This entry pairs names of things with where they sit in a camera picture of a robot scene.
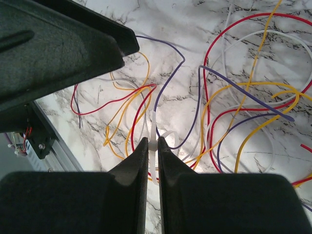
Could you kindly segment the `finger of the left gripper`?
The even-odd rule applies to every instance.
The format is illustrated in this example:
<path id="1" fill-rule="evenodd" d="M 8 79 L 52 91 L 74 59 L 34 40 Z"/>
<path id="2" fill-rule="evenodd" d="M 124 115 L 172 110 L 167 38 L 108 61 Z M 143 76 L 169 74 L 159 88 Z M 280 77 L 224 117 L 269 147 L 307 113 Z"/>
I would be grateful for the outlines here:
<path id="1" fill-rule="evenodd" d="M 31 0 L 1 1 L 2 111 L 123 65 L 111 36 Z"/>
<path id="2" fill-rule="evenodd" d="M 132 29 L 72 0 L 60 0 L 57 6 L 64 15 L 113 37 L 124 55 L 139 51 L 139 44 Z"/>

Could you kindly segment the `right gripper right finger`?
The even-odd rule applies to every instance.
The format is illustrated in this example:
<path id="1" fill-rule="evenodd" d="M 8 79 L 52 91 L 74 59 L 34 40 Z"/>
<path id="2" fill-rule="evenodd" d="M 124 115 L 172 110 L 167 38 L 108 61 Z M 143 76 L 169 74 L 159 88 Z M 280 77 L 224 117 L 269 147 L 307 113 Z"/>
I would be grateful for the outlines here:
<path id="1" fill-rule="evenodd" d="M 275 174 L 199 174 L 158 140 L 164 234 L 309 234 L 292 185 Z"/>

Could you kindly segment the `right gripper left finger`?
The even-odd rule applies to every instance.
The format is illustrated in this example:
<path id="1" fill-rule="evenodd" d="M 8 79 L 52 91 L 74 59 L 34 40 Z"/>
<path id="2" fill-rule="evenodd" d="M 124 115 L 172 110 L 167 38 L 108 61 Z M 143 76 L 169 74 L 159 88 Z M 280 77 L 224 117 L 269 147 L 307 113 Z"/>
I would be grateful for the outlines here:
<path id="1" fill-rule="evenodd" d="M 142 234 L 148 140 L 110 171 L 14 172 L 0 182 L 3 234 Z"/>

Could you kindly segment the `white zip tie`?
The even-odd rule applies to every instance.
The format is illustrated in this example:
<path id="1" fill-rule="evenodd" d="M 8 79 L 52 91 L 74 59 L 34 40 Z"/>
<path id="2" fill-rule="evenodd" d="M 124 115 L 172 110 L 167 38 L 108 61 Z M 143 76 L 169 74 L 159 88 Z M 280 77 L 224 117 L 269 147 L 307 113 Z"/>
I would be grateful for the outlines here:
<path id="1" fill-rule="evenodd" d="M 179 137 L 178 133 L 175 131 L 167 131 L 162 137 L 166 138 L 170 134 L 173 134 L 175 137 L 175 147 L 179 145 Z M 150 141 L 148 142 L 148 150 L 149 150 L 149 165 L 150 165 L 150 174 L 152 178 L 152 182 L 157 185 L 156 178 L 156 151 L 158 150 L 158 141 L 156 139 L 156 112 L 152 111 L 152 123 L 151 123 L 151 136 Z"/>

